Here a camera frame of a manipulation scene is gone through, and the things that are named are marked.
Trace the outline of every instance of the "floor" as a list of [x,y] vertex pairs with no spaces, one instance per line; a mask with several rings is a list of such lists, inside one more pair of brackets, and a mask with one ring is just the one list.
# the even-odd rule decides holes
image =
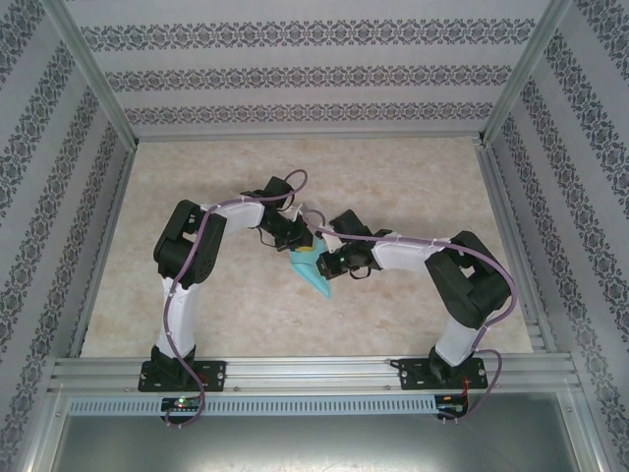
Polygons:
[[[221,202],[300,167],[310,180],[297,202],[328,218],[351,208],[373,232],[427,238],[468,229],[506,265],[469,139],[140,144],[83,356],[148,356],[162,310],[152,251],[179,201]],[[448,317],[431,279],[405,271],[339,277],[327,300],[247,230],[223,241],[201,288],[197,355],[426,354]],[[482,346],[532,352],[521,312]]]

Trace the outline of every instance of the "wall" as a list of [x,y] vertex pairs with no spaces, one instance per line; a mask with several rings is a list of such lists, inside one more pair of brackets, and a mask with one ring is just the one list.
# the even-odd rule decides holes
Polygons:
[[547,0],[67,3],[141,138],[478,132]]
[[0,471],[72,340],[127,152],[33,0],[0,4]]
[[629,468],[628,12],[573,3],[492,144],[613,470]]

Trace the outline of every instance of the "striped wallpaper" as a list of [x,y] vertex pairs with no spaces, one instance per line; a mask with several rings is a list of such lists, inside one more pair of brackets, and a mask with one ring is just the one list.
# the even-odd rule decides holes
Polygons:
[[65,357],[126,161],[35,0],[0,5],[0,471]]
[[547,0],[67,3],[141,138],[478,132]]
[[492,144],[611,470],[629,469],[629,2],[573,2]]

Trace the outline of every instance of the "vented metal strip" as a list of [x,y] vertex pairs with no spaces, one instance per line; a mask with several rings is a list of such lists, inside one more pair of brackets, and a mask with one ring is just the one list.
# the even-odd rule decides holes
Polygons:
[[[210,397],[204,416],[332,416],[434,414],[433,395]],[[161,398],[78,397],[70,416],[155,416]],[[173,412],[173,415],[190,413]]]

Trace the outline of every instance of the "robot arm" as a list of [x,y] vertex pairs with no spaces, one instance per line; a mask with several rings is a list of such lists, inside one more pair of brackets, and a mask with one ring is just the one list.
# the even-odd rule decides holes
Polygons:
[[[192,237],[198,234],[203,216],[212,206],[199,206],[184,200],[173,211],[155,246],[153,258],[162,276],[164,305],[171,298],[168,313],[170,336],[181,357],[191,367],[196,350],[194,329],[199,287],[214,268],[223,236],[240,229],[258,227],[274,237],[277,251],[313,244],[313,234],[300,215],[290,219],[281,214],[285,200],[250,201],[251,198],[278,197],[292,190],[284,180],[272,177],[263,190],[244,193],[242,202],[216,209],[207,220],[192,263],[174,290],[174,279],[193,248]],[[170,381],[169,384],[186,385],[189,381],[189,375],[177,361],[168,342],[164,324],[161,324],[150,357],[155,369]]]
[[[330,225],[338,233],[372,236],[351,210],[331,220]],[[430,370],[442,382],[456,377],[473,355],[474,343],[487,317],[502,307],[511,295],[507,282],[492,266],[464,253],[405,243],[388,230],[379,230],[373,236],[384,240],[341,239],[344,242],[341,248],[321,254],[317,261],[319,272],[331,279],[345,272],[353,274],[361,267],[368,269],[368,276],[373,269],[394,268],[418,274],[428,271],[451,317],[430,351]],[[473,249],[495,260],[479,238],[469,231],[441,241]],[[467,275],[464,269],[471,269],[472,273]]]

